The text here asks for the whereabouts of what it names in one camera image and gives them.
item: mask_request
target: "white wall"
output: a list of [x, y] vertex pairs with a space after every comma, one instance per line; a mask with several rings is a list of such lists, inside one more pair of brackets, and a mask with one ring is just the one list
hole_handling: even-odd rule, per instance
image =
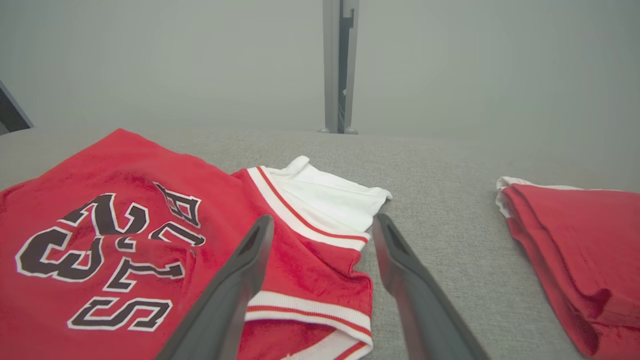
[[324, 126], [318, 1], [4, 0], [0, 79], [34, 125]]
[[640, 183], [640, 1], [363, 0], [352, 119]]

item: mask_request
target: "red basketball jersey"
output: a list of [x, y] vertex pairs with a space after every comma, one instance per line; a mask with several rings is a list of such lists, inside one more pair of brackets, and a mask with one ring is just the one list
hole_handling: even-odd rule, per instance
[[238, 358], [358, 359], [372, 349], [372, 284], [353, 265], [386, 198], [304, 157], [228, 175], [115, 131], [0, 193], [0, 357], [152, 359], [269, 213]]

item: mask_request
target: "gray fabric surface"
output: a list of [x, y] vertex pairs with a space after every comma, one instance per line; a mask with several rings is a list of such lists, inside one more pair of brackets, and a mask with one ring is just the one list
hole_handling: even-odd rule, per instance
[[[0, 137], [0, 188], [37, 177], [113, 129], [38, 127]], [[553, 154], [454, 140], [241, 129], [137, 129], [226, 172], [285, 167], [303, 154], [318, 169], [388, 189], [389, 214], [493, 359], [581, 359], [549, 306], [525, 253], [495, 206], [495, 180], [616, 188], [615, 177]], [[620, 189], [638, 191], [638, 188]], [[374, 350], [406, 359], [396, 303], [383, 289], [372, 244], [356, 266], [374, 282]]]

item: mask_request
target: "white outline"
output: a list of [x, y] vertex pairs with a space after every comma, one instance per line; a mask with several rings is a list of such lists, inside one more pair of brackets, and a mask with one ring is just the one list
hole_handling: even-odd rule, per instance
[[[131, 244], [131, 249], [125, 249], [118, 246], [118, 242], [122, 240], [123, 243]], [[116, 239], [116, 249], [122, 252], [136, 252], [136, 240], [132, 239], [132, 236], [123, 236], [121, 238]]]
[[[198, 208], [200, 207], [200, 203], [202, 202], [202, 199], [198, 199], [197, 197], [195, 197], [195, 196], [191, 196], [191, 195], [188, 195], [188, 196], [187, 196], [187, 195], [184, 195], [183, 193], [173, 192], [173, 191], [171, 191], [171, 190], [169, 190], [169, 189], [165, 188], [161, 183], [158, 183], [158, 182], [156, 182], [156, 181], [154, 181], [154, 185], [156, 186], [156, 188], [157, 188], [157, 187], [161, 187], [162, 189], [164, 189], [164, 190], [162, 190], [162, 189], [158, 189], [158, 190], [160, 190], [160, 192], [162, 193], [162, 196], [164, 197], [164, 201], [166, 201], [166, 205], [169, 207], [169, 210], [171, 210], [171, 209], [175, 209], [175, 210], [176, 210], [176, 211], [178, 211], [179, 213], [184, 214], [184, 213], [182, 212], [182, 210], [180, 209], [180, 207], [178, 206], [178, 202], [179, 202], [179, 203], [181, 203], [181, 204], [187, 205], [187, 208], [189, 209], [189, 218], [190, 218], [190, 219], [195, 219], [195, 222], [196, 222], [196, 223], [194, 224], [194, 223], [192, 223], [190, 220], [187, 220], [187, 219], [185, 219], [184, 217], [182, 217], [182, 216], [180, 216], [180, 215], [178, 215], [178, 214], [174, 213], [173, 211], [170, 211], [170, 212], [171, 212], [175, 217], [177, 217], [177, 218], [181, 218], [181, 219], [185, 220], [185, 221], [186, 221], [186, 222], [188, 222], [189, 224], [191, 224], [191, 225], [193, 225], [193, 226], [197, 227], [198, 229], [200, 228], [200, 226], [201, 226], [202, 224], [200, 223], [200, 219], [198, 219]], [[170, 194], [175, 195], [175, 196], [177, 196], [177, 197], [183, 197], [183, 198], [185, 198], [185, 199], [189, 199], [189, 200], [196, 200], [196, 206], [194, 206], [195, 216], [193, 216], [193, 214], [191, 214], [191, 206], [189, 206], [189, 204], [187, 204], [186, 202], [182, 202], [182, 201], [178, 201], [178, 202], [177, 202], [177, 201], [175, 201], [175, 200], [173, 200], [173, 199], [172, 199], [172, 202], [173, 202], [173, 205], [174, 205], [174, 206], [172, 206], [172, 205], [169, 203], [169, 198], [164, 194], [164, 192], [170, 193]]]
[[[129, 268], [129, 269], [127, 269], [127, 272], [124, 274], [124, 276], [119, 278], [119, 280], [117, 280], [117, 282], [128, 284], [129, 287], [126, 288], [126, 289], [110, 288], [109, 285], [111, 285], [111, 283], [115, 280], [116, 275], [118, 274], [118, 272], [120, 272], [122, 267], [125, 265], [125, 261], [128, 261], [129, 264], [132, 265], [132, 266], [150, 266], [150, 267], [156, 269], [159, 272], [168, 272], [170, 270], [171, 266], [179, 265], [180, 266], [180, 275], [178, 275], [178, 276], [161, 275], [161, 274], [158, 274], [158, 273], [156, 273], [156, 272], [154, 272], [152, 270], [139, 271], [139, 270], [135, 270], [135, 269]], [[160, 278], [181, 279], [181, 278], [184, 277], [185, 271], [184, 271], [184, 267], [182, 266], [182, 263], [180, 261], [176, 261], [175, 263], [167, 264], [167, 265], [164, 266], [164, 268], [160, 269], [160, 268], [158, 268], [155, 265], [150, 264], [150, 263], [134, 263], [133, 261], [131, 261], [130, 258], [123, 257], [120, 260], [120, 264], [118, 265], [118, 268], [113, 272], [113, 274], [109, 278], [109, 281], [107, 281], [107, 284], [102, 288], [102, 290], [103, 291], [111, 291], [111, 292], [115, 292], [115, 293], [128, 293], [128, 292], [130, 292], [131, 289], [133, 289], [133, 287], [136, 285], [136, 283], [138, 281], [137, 280], [127, 279], [129, 274], [137, 274], [137, 275], [153, 274], [153, 275], [155, 275], [157, 277], [160, 277]]]
[[[158, 304], [168, 304], [169, 308], [164, 312], [164, 314], [162, 316], [160, 316], [158, 318], [158, 320], [156, 320], [156, 324], [155, 324], [155, 326], [153, 328], [150, 328], [150, 327], [136, 327], [136, 324], [138, 322], [140, 322], [140, 321], [149, 321], [155, 314], [157, 314], [158, 311], [160, 311], [160, 308], [158, 308], [158, 307], [144, 306], [144, 305], [135, 306], [131, 310], [131, 312], [127, 315], [125, 320], [120, 322], [118, 325], [115, 325], [115, 326], [108, 326], [108, 325], [87, 326], [87, 325], [74, 325], [74, 324], [72, 324], [72, 321], [75, 320], [78, 317], [78, 315], [80, 315], [82, 310], [90, 307], [91, 303], [94, 300], [108, 300], [108, 301], [111, 301], [111, 303], [109, 303], [109, 305], [106, 305], [106, 306], [95, 306], [83, 318], [83, 320], [113, 320], [129, 304], [131, 304], [133, 302], [136, 302], [136, 301], [148, 301], [148, 302], [155, 302], [155, 303], [158, 303]], [[166, 318], [166, 315], [169, 313], [169, 311], [171, 311], [171, 308], [173, 307], [173, 303], [171, 302], [171, 300], [147, 299], [147, 298], [143, 298], [143, 297], [136, 297], [135, 299], [131, 299], [131, 300], [127, 301], [123, 306], [120, 306], [120, 309], [118, 309], [118, 311], [113, 313], [113, 315], [111, 315], [111, 316], [91, 316], [91, 314], [93, 314], [93, 312], [95, 310], [97, 310], [97, 309], [109, 309], [109, 308], [111, 308], [111, 306], [118, 300], [120, 300], [120, 298], [117, 298], [117, 297], [93, 297], [71, 319], [67, 320], [67, 327], [69, 327], [70, 329], [79, 329], [79, 330], [112, 330], [113, 331], [113, 330], [119, 329], [123, 325], [125, 325], [133, 317], [133, 315], [135, 314], [135, 312], [137, 310], [151, 310], [151, 311], [153, 311], [151, 313], [151, 315], [147, 316], [146, 318], [137, 318], [137, 319], [135, 319], [135, 321], [127, 328], [127, 330], [152, 332], [152, 331], [156, 330], [158, 326], [160, 326], [160, 324], [164, 321], [164, 318]]]
[[[175, 227], [179, 227], [180, 229], [185, 230], [187, 233], [189, 233], [189, 234], [191, 234], [191, 235], [193, 235], [193, 236], [195, 236], [195, 237], [197, 237], [199, 239], [202, 239], [202, 243], [199, 244], [199, 245], [194, 244], [193, 241], [182, 237], [180, 234], [176, 233], [171, 228], [167, 227], [167, 225], [169, 225], [169, 224], [174, 225]], [[153, 235], [154, 232], [156, 232], [156, 231], [158, 231], [160, 229], [162, 229], [162, 231], [158, 234], [158, 238], [160, 238], [160, 240], [166, 241], [168, 243], [170, 243], [171, 240], [167, 240], [167, 238], [164, 237], [164, 232], [167, 231], [167, 230], [169, 230], [169, 232], [171, 232], [173, 235], [175, 235], [176, 237], [182, 239], [183, 241], [185, 241], [186, 243], [190, 244], [191, 246], [202, 246], [207, 242], [207, 238], [205, 238], [204, 235], [194, 233], [193, 231], [185, 228], [184, 226], [182, 226], [182, 225], [180, 225], [180, 224], [178, 224], [176, 222], [172, 222], [172, 221], [164, 223], [161, 227], [158, 227], [156, 230], [153, 230], [151, 233], [149, 233], [149, 239], [156, 240], [156, 239], [151, 238], [151, 236]]]
[[140, 208], [141, 210], [143, 210], [145, 212], [145, 225], [136, 234], [142, 233], [147, 228], [147, 226], [149, 225], [149, 209], [146, 208], [145, 206], [142, 206], [142, 205], [138, 204], [137, 202], [131, 202], [131, 205], [129, 205], [129, 208], [127, 209], [127, 211], [125, 212], [125, 215], [124, 215], [125, 217], [127, 217], [129, 219], [129, 222], [127, 223], [127, 225], [124, 228], [120, 228], [120, 226], [118, 225], [118, 219], [116, 218], [116, 211], [115, 211], [115, 208], [113, 207], [113, 201], [114, 201], [114, 199], [115, 199], [115, 197], [117, 195], [116, 193], [103, 193], [103, 194], [100, 194], [100, 195], [94, 197], [91, 200], [91, 202], [89, 203], [89, 205], [85, 206], [80, 211], [80, 213], [82, 213], [83, 215], [76, 222], [71, 222], [71, 221], [68, 221], [68, 220], [64, 220], [63, 218], [58, 220], [58, 221], [63, 222], [64, 224], [67, 224], [67, 225], [71, 225], [73, 227], [78, 227], [80, 222], [82, 222], [82, 220], [89, 214], [89, 212], [91, 212], [91, 220], [93, 222], [93, 229], [95, 230], [95, 234], [97, 236], [106, 235], [106, 234], [100, 234], [100, 231], [98, 229], [98, 225], [97, 225], [97, 222], [96, 222], [96, 219], [95, 219], [95, 207], [97, 206], [97, 203], [95, 202], [95, 199], [97, 199], [100, 196], [104, 196], [104, 195], [110, 195], [109, 207], [110, 207], [110, 210], [111, 210], [111, 219], [113, 221], [113, 227], [117, 231], [120, 231], [121, 234], [127, 234], [128, 233], [127, 232], [128, 228], [131, 226], [131, 224], [135, 220], [135, 218], [131, 215], [131, 209], [134, 206]]
[[[50, 253], [51, 249], [64, 251], [67, 248], [67, 245], [69, 244], [69, 239], [71, 239], [71, 236], [73, 235], [72, 232], [64, 230], [61, 227], [52, 226], [52, 227], [50, 227], [50, 228], [48, 228], [46, 230], [40, 231], [39, 233], [36, 233], [32, 237], [30, 237], [29, 240], [27, 240], [24, 243], [24, 245], [22, 246], [20, 251], [18, 251], [18, 253], [15, 255], [15, 262], [16, 262], [16, 266], [17, 266], [16, 270], [20, 274], [26, 275], [26, 276], [42, 277], [42, 278], [53, 277], [56, 280], [61, 280], [61, 281], [65, 281], [65, 282], [83, 282], [83, 281], [86, 281], [86, 280], [90, 279], [93, 275], [95, 275], [95, 273], [98, 272], [98, 270], [100, 270], [100, 267], [104, 263], [104, 256], [102, 255], [102, 239], [103, 239], [103, 237], [101, 237], [101, 236], [98, 236], [95, 239], [93, 239], [93, 241], [98, 239], [98, 254], [100, 254], [100, 264], [98, 265], [97, 268], [95, 268], [95, 271], [93, 271], [91, 273], [91, 275], [89, 275], [88, 277], [85, 277], [84, 279], [68, 279], [66, 277], [60, 277], [60, 276], [58, 276], [58, 271], [59, 270], [56, 270], [55, 272], [51, 272], [49, 274], [39, 274], [39, 273], [34, 273], [34, 272], [28, 272], [27, 270], [23, 269], [22, 260], [20, 260], [20, 257], [22, 256], [24, 251], [31, 244], [31, 240], [33, 240], [36, 236], [38, 236], [40, 234], [44, 234], [44, 233], [47, 233], [47, 232], [52, 231], [52, 230], [55, 230], [55, 231], [58, 231], [60, 233], [66, 234], [65, 241], [62, 243], [62, 246], [48, 244], [47, 250], [45, 250], [44, 254], [42, 254], [42, 256], [40, 257], [40, 260], [38, 260], [39, 262], [45, 263], [45, 264], [56, 264], [56, 265], [58, 265], [62, 261], [64, 261], [64, 259], [66, 259], [69, 254], [77, 254], [77, 255], [80, 255], [80, 257], [78, 258], [78, 260], [73, 265], [71, 265], [72, 268], [79, 269], [79, 270], [87, 270], [87, 269], [89, 269], [91, 267], [92, 262], [91, 262], [91, 257], [90, 257], [91, 256], [91, 251], [90, 250], [87, 250], [87, 251], [69, 250], [69, 251], [67, 251], [67, 253], [62, 258], [60, 258], [60, 260], [47, 260], [47, 256], [49, 256], [49, 253]], [[89, 258], [89, 265], [88, 266], [78, 265], [78, 263], [80, 263], [84, 259], [85, 255], [89, 255], [89, 257], [90, 257]]]

